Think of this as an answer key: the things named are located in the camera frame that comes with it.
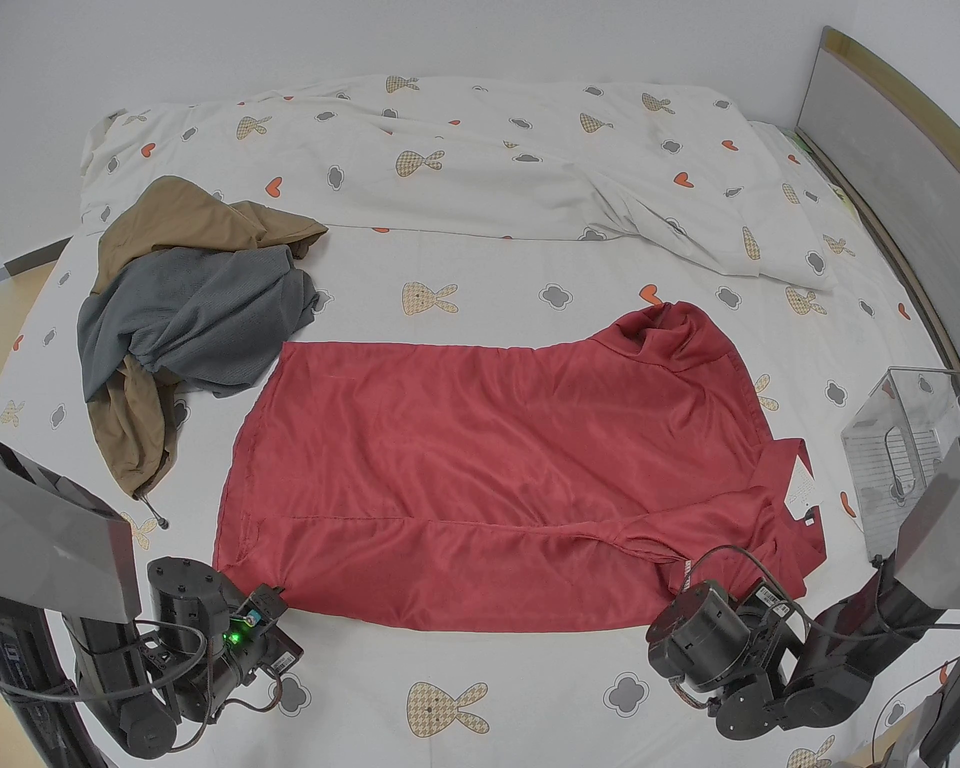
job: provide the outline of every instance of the wooden floor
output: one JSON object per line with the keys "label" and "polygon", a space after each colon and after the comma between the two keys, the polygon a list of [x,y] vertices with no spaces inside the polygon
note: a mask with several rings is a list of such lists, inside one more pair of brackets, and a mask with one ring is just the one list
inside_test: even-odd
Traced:
{"label": "wooden floor", "polygon": [[[44,264],[0,282],[0,369],[7,362],[13,343],[20,335],[20,326],[53,268],[54,264]],[[0,697],[0,766],[43,768],[43,765],[16,716]]]}

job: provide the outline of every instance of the transparent acrylic container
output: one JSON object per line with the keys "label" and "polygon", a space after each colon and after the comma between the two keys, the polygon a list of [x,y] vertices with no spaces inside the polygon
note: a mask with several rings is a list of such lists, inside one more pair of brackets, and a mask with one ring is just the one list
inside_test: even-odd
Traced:
{"label": "transparent acrylic container", "polygon": [[960,437],[960,374],[890,368],[841,432],[867,556],[888,557],[900,525]]}

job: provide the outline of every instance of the brown garment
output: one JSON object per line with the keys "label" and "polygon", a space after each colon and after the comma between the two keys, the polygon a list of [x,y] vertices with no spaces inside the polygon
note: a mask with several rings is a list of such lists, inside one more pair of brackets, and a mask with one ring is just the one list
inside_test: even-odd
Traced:
{"label": "brown garment", "polygon": [[[306,216],[250,201],[227,205],[186,179],[163,176],[100,238],[99,270],[90,295],[102,293],[131,261],[153,251],[183,246],[227,252],[288,245],[300,259],[324,232],[324,225]],[[167,372],[151,375],[128,354],[86,405],[110,472],[133,497],[155,486],[174,464],[177,382]]]}

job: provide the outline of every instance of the white sticker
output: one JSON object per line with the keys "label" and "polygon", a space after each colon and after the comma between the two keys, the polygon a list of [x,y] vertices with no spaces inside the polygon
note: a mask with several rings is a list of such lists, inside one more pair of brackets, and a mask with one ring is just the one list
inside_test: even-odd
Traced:
{"label": "white sticker", "polygon": [[790,486],[786,490],[786,498],[783,499],[783,503],[786,504],[786,508],[790,510],[790,514],[795,520],[802,520],[806,517],[807,510],[818,506],[822,501],[813,475],[807,471],[798,456],[793,465]]}
{"label": "white sticker", "polygon": [[275,675],[282,675],[293,665],[294,661],[296,661],[294,655],[290,653],[290,651],[287,651],[283,656],[274,661],[274,663],[270,665],[270,668],[274,670]]}
{"label": "white sticker", "polygon": [[[780,599],[777,597],[777,595],[775,595],[767,587],[764,587],[764,586],[761,586],[760,589],[756,591],[756,596],[760,598],[760,600],[762,600],[767,605],[768,608],[771,606],[776,606],[777,603],[780,602]],[[789,612],[790,612],[790,608],[783,604],[778,605],[776,608],[774,608],[774,613],[778,615],[780,618],[783,618]]]}

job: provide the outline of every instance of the red satin shirt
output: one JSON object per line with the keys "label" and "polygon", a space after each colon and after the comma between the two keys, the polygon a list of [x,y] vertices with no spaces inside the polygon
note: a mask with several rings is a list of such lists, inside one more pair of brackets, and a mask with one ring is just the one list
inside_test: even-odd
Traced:
{"label": "red satin shirt", "polygon": [[[418,630],[649,624],[724,542],[799,597],[826,548],[819,511],[783,504],[798,453],[687,303],[541,349],[286,344],[234,446],[214,564]],[[732,552],[697,572],[733,594],[757,576]]]}

